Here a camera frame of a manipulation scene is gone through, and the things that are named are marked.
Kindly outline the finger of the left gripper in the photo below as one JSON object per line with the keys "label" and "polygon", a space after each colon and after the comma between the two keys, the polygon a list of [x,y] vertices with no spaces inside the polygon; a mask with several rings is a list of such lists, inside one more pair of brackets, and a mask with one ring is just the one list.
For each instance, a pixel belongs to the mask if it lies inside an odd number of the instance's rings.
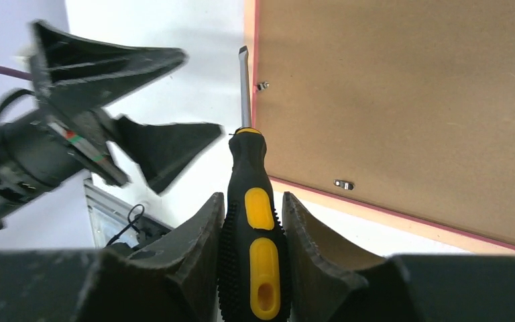
{"label": "finger of the left gripper", "polygon": [[138,124],[123,116],[115,121],[115,143],[139,165],[147,185],[163,193],[181,172],[222,135],[215,123]]}

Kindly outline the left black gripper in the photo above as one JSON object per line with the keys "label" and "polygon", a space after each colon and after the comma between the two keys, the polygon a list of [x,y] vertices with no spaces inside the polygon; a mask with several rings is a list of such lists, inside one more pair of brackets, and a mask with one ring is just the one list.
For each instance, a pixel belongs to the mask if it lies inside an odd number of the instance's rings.
{"label": "left black gripper", "polygon": [[[34,53],[29,59],[40,109],[75,117],[104,107],[173,73],[188,59],[180,48],[134,47],[62,32],[44,20],[31,24]],[[48,125],[35,109],[0,124],[0,229],[3,218],[58,188],[87,169],[117,186],[129,182],[107,152],[86,156]]]}

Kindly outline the black yellow screwdriver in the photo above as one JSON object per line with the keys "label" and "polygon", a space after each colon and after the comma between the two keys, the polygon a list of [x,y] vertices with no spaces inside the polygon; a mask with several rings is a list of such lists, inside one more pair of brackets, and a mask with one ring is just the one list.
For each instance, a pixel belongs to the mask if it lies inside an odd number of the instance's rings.
{"label": "black yellow screwdriver", "polygon": [[217,285],[224,321],[287,321],[291,310],[288,246],[265,170],[266,141],[252,126],[249,50],[239,49],[241,126],[233,157],[227,213],[219,236]]}

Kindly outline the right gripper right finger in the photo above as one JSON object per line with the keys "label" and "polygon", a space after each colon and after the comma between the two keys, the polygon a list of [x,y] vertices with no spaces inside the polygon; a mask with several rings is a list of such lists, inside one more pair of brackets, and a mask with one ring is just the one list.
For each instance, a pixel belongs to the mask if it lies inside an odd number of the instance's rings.
{"label": "right gripper right finger", "polygon": [[377,256],[284,193],[293,321],[515,321],[515,256]]}

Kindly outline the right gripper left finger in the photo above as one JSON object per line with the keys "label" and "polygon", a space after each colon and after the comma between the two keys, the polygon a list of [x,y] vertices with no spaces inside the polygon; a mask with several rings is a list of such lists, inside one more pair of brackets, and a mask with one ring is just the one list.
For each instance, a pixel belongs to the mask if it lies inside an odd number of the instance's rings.
{"label": "right gripper left finger", "polygon": [[214,321],[224,196],[130,255],[0,252],[0,321]]}

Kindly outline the pink wooden photo frame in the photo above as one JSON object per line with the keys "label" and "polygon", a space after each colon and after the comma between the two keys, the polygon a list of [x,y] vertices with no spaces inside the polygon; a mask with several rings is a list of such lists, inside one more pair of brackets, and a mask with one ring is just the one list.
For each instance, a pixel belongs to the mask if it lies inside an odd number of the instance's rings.
{"label": "pink wooden photo frame", "polygon": [[515,1],[257,1],[275,179],[515,250]]}

